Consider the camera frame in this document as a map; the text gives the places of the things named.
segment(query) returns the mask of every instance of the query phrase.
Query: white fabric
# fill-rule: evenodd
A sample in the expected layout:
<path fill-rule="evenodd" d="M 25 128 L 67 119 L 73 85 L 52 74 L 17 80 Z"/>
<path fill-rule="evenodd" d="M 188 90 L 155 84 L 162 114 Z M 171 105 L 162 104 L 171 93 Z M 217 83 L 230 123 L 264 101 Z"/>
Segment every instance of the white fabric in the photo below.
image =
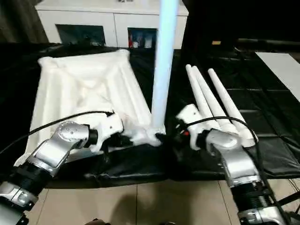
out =
<path fill-rule="evenodd" d="M 114 111 L 123 121 L 124 133 L 133 140 L 141 140 L 139 137 L 150 128 L 151 114 L 128 57 L 128 51 L 118 50 L 65 58 L 41 58 L 38 62 L 42 72 L 30 130 L 75 113 Z M 93 128 L 105 118 L 104 114 L 88 114 L 72 121 L 90 124 Z M 16 165 L 22 163 L 42 141 L 50 138 L 57 126 L 30 136 L 25 154 L 16 161 Z M 69 161 L 92 154 L 89 149 L 73 150 Z"/>

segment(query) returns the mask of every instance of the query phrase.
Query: white cabinet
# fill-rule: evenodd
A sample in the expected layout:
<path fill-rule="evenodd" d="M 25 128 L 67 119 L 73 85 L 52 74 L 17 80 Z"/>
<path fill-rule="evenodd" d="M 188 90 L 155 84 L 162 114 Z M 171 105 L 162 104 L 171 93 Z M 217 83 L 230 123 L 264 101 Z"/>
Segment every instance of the white cabinet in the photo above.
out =
<path fill-rule="evenodd" d="M 71 36 L 73 33 L 75 33 L 74 36 L 76 36 L 77 33 L 77 37 L 87 35 L 84 33 L 78 34 L 80 32 L 80 30 L 78 30 L 79 26 L 81 30 L 85 30 L 88 34 L 97 35 L 99 40 L 104 38 L 106 46 L 117 47 L 114 16 L 112 13 L 52 10 L 38 10 L 37 12 L 50 42 L 62 43 L 62 39 L 64 37 L 68 38 L 68 36 Z"/>
<path fill-rule="evenodd" d="M 115 23 L 116 23 L 118 46 L 128 47 L 128 29 L 130 28 L 158 29 L 159 16 L 158 15 L 116 14 Z M 187 23 L 186 16 L 177 17 L 174 49 L 181 49 L 186 23 Z"/>
<path fill-rule="evenodd" d="M 179 1 L 174 49 L 181 48 L 188 16 Z M 50 42 L 154 48 L 159 6 L 160 0 L 44 0 L 36 10 Z"/>

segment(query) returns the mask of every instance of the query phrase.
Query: red object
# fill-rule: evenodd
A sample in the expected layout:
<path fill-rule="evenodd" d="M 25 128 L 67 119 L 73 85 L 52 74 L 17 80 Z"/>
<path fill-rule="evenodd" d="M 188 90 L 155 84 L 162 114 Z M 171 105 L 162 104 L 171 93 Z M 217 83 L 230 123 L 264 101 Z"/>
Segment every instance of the red object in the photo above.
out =
<path fill-rule="evenodd" d="M 128 47 L 132 48 L 132 35 L 130 35 L 128 38 Z"/>

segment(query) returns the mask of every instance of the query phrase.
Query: black tablecloth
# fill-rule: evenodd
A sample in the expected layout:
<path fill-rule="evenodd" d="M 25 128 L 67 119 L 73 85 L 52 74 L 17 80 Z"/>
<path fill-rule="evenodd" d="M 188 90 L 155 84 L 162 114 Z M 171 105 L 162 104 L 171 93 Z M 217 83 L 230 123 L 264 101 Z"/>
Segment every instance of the black tablecloth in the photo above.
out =
<path fill-rule="evenodd" d="M 86 45 L 0 45 L 2 62 L 0 105 L 2 139 L 0 149 L 27 133 L 38 88 L 44 56 L 65 57 L 115 51 L 116 48 Z M 130 50 L 130 64 L 151 107 L 155 53 L 152 50 Z M 262 149 L 263 163 L 269 177 L 294 178 L 300 175 L 300 103 L 255 54 L 212 52 L 201 59 L 189 57 L 208 82 L 208 68 L 214 68 L 246 122 L 255 130 Z M 194 97 L 185 71 L 186 58 L 175 52 L 166 121 L 171 120 Z M 0 180 L 23 154 L 27 140 L 20 141 L 0 154 Z M 109 187 L 171 178 L 174 180 L 219 180 L 224 173 L 205 151 L 187 146 L 178 159 L 171 144 L 154 148 L 141 145 L 115 151 L 104 164 L 96 156 L 65 164 L 49 187 Z"/>

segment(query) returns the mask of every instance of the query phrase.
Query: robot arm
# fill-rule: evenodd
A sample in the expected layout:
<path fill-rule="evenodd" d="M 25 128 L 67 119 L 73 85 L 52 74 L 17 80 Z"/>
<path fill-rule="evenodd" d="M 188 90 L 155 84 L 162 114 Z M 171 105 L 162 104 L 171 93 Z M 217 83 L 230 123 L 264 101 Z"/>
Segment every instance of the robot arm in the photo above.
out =
<path fill-rule="evenodd" d="M 107 117 L 97 129 L 70 121 L 60 124 L 53 136 L 42 142 L 0 185 L 0 224 L 26 225 L 28 219 L 23 212 L 32 209 L 72 149 L 101 147 L 104 140 L 122 131 L 122 121 L 117 114 Z"/>
<path fill-rule="evenodd" d="M 202 119 L 194 105 L 187 105 L 177 116 L 179 132 L 185 125 Z M 285 225 L 279 209 L 271 203 L 270 193 L 259 172 L 235 134 L 210 129 L 204 124 L 187 128 L 193 150 L 206 150 L 219 160 L 228 187 L 239 210 L 238 217 L 243 225 Z"/>

